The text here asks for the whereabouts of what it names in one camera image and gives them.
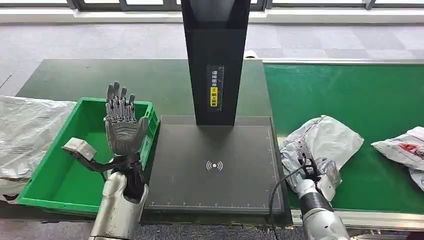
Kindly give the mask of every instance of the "plastic bag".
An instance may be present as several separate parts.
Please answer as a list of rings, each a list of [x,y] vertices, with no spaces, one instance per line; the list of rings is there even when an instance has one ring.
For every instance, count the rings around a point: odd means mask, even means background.
[[[407,166],[412,180],[424,191],[424,127],[371,145],[386,158]]]
[[[335,161],[322,157],[317,161],[316,168],[318,169],[319,175],[328,176],[335,188],[337,188],[342,182],[342,178]]]
[[[301,166],[298,161],[297,143],[306,144],[317,165],[323,160],[331,160],[338,170],[359,150],[364,139],[336,119],[322,115],[305,122],[299,129],[292,132],[281,143],[280,156],[285,175]],[[296,192],[299,181],[305,179],[305,173],[300,170],[287,179],[291,189]]]
[[[75,104],[0,96],[0,195],[21,191]]]

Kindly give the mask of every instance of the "silver plastic bag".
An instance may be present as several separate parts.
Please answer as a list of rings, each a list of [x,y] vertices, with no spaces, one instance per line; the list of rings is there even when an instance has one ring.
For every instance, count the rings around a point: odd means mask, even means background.
[[[0,200],[21,191],[75,104],[0,96]]]
[[[330,160],[326,164],[333,164],[337,170],[340,170],[359,150],[364,139],[330,116],[322,115],[313,118],[288,135],[280,144],[284,175],[288,175],[301,166],[298,161],[300,157],[298,153],[299,141],[306,144],[317,165],[322,164],[323,160]],[[330,165],[320,165],[320,167],[330,167]],[[301,170],[287,179],[294,192],[296,192],[298,182],[305,179],[305,176],[305,173]],[[340,184],[340,179],[337,177],[333,176],[332,180],[334,184]]]

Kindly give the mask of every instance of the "green plastic crate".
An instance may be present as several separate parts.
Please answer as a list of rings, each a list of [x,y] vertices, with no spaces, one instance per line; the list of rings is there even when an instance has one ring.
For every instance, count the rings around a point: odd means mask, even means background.
[[[61,147],[72,137],[87,141],[97,153],[94,159],[107,163],[109,150],[105,123],[106,100],[83,97],[75,105],[47,153],[19,194],[18,203],[43,208],[47,212],[93,216],[102,200],[103,179],[89,171]],[[135,101],[135,115],[148,117],[148,131],[141,147],[143,170],[159,125],[153,104]]]

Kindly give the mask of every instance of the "wireless symbol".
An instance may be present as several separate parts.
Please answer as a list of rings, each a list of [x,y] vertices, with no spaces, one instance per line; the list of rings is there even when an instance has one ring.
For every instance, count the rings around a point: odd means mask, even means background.
[[[208,171],[210,171],[211,169],[218,169],[219,171],[221,171],[223,169],[223,162],[219,161],[217,163],[212,163],[211,161],[207,161],[206,162],[206,169]]]

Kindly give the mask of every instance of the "yellow label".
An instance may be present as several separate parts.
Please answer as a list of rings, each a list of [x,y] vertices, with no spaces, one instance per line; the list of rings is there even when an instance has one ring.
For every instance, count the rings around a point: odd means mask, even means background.
[[[210,106],[218,106],[218,87],[216,86],[210,87]]]

